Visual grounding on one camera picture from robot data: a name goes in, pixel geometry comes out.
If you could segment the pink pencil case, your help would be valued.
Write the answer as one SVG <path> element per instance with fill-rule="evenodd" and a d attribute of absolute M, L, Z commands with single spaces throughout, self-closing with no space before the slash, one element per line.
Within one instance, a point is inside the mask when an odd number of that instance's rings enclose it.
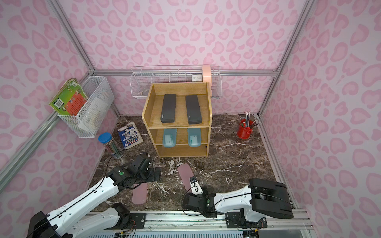
<path fill-rule="evenodd" d="M 132 203 L 135 205 L 145 204 L 147 201 L 148 183 L 142 183 L 139 187 L 135 188 L 132 196 Z"/>
<path fill-rule="evenodd" d="M 185 189 L 188 190 L 191 188 L 190 178 L 194 176 L 191 167 L 189 164 L 182 164 L 178 168 L 178 173 L 181 177 L 182 183 L 185 186 Z"/>

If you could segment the teal pencil case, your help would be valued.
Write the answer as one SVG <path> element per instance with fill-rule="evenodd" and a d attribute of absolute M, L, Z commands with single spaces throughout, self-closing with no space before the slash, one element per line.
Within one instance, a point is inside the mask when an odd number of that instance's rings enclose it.
<path fill-rule="evenodd" d="M 201 146 L 201 129 L 200 128 L 188 128 L 188 145 L 190 147 Z"/>
<path fill-rule="evenodd" d="M 163 131 L 163 146 L 171 148 L 176 146 L 177 129 L 164 129 Z"/>

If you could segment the black pencil case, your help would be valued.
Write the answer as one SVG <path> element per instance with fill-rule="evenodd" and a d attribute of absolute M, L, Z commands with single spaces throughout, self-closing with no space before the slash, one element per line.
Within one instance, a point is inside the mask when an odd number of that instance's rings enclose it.
<path fill-rule="evenodd" d="M 162 123 L 173 123 L 176 114 L 176 94 L 165 94 L 163 97 L 160 120 Z"/>
<path fill-rule="evenodd" d="M 202 116 L 197 95 L 188 95 L 185 97 L 187 108 L 187 119 L 190 125 L 201 124 Z"/>

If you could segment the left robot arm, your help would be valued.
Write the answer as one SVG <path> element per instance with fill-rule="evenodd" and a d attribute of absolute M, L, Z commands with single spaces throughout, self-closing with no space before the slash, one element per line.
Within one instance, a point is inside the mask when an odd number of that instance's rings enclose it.
<path fill-rule="evenodd" d="M 87 238 L 102 230 L 123 233 L 144 227 L 145 215 L 134 215 L 122 203 L 85 218 L 90 211 L 121 191 L 134 190 L 144 183 L 159 182 L 162 171 L 150 156 L 141 153 L 129 163 L 106 171 L 103 178 L 74 200 L 47 214 L 40 211 L 29 222 L 29 238 Z"/>

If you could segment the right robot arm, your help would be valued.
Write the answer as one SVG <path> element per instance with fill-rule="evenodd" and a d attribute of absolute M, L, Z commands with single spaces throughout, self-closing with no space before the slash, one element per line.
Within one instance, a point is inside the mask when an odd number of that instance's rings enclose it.
<path fill-rule="evenodd" d="M 243 211 L 248 222 L 258 222 L 265 216 L 292 219 L 293 205 L 287 186 L 283 183 L 253 178 L 249 185 L 227 193 L 207 193 L 195 177 L 190 179 L 191 188 L 183 196 L 182 209 L 198 212 L 206 218 L 219 214 Z"/>

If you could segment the blue-lid pencil tube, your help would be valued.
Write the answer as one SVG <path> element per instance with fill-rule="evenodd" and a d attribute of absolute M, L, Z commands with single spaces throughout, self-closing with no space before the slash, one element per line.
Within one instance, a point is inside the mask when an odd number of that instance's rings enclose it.
<path fill-rule="evenodd" d="M 113 158 L 121 159 L 122 158 L 122 149 L 118 143 L 114 140 L 112 135 L 108 132 L 103 133 L 98 136 L 98 141 L 102 143 L 106 150 L 112 154 Z"/>

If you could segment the wooden three-tier shelf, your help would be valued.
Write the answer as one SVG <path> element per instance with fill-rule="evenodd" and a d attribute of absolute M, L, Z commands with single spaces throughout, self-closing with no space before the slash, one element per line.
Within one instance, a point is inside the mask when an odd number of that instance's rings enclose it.
<path fill-rule="evenodd" d="M 175 120 L 173 123 L 162 123 L 160 120 L 164 95 L 176 95 Z M 201 119 L 200 124 L 189 124 L 187 119 L 186 96 L 197 95 Z M 150 135 L 157 155 L 165 157 L 207 157 L 209 153 L 212 106 L 211 90 L 206 82 L 192 83 L 154 83 L 151 85 L 142 112 L 142 119 Z M 201 144 L 189 146 L 188 129 L 200 128 Z M 165 129 L 176 129 L 174 147 L 164 146 Z"/>

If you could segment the red pen holder cup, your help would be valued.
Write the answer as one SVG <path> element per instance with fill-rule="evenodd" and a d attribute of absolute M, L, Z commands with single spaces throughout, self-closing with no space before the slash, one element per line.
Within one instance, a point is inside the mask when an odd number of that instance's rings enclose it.
<path fill-rule="evenodd" d="M 246 125 L 246 120 L 243 119 L 240 121 L 239 129 L 237 131 L 237 136 L 240 139 L 249 139 L 253 129 L 251 128 L 251 125 L 253 124 L 253 121 L 249 120 L 248 125 Z"/>

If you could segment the white mesh side basket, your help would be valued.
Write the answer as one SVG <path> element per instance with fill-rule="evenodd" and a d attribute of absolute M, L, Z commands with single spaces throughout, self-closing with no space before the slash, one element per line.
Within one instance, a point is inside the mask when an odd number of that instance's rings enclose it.
<path fill-rule="evenodd" d="M 88 100 L 76 116 L 58 117 L 79 137 L 94 138 L 115 97 L 104 76 L 90 76 L 82 84 Z"/>

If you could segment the small white card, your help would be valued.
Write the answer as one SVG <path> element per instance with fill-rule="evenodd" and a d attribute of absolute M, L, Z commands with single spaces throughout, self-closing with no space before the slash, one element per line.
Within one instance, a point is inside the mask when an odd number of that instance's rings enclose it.
<path fill-rule="evenodd" d="M 203 82 L 203 77 L 201 74 L 192 74 L 191 75 L 192 82 Z"/>

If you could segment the green red book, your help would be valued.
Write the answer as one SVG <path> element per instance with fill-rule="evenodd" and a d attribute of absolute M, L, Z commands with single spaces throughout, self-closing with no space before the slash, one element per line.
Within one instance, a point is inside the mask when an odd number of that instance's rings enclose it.
<path fill-rule="evenodd" d="M 53 97 L 50 106 L 59 115 L 76 116 L 87 102 L 88 97 L 76 78 L 69 79 Z"/>

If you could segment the pink box in basket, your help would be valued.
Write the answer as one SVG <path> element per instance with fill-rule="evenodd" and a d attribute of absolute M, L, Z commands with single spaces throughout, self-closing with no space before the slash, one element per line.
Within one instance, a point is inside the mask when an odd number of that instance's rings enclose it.
<path fill-rule="evenodd" d="M 211 66 L 210 65 L 203 65 L 202 66 L 202 81 L 207 83 L 208 85 L 208 91 L 209 91 L 209 97 L 212 96 L 212 79 L 211 79 Z"/>

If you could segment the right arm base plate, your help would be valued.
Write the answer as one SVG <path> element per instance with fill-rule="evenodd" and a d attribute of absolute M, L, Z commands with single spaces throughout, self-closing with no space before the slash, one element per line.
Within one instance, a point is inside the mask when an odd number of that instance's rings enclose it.
<path fill-rule="evenodd" d="M 225 221 L 228 229 L 264 229 L 267 228 L 266 218 L 261 218 L 257 222 L 249 222 L 245 219 L 243 211 L 233 211 L 225 213 Z"/>

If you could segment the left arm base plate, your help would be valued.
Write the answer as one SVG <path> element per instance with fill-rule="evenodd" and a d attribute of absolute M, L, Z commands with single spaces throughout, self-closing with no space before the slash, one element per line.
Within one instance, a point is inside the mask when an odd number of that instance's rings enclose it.
<path fill-rule="evenodd" d="M 120 216 L 112 230 L 142 230 L 146 221 L 146 213 L 126 213 Z"/>

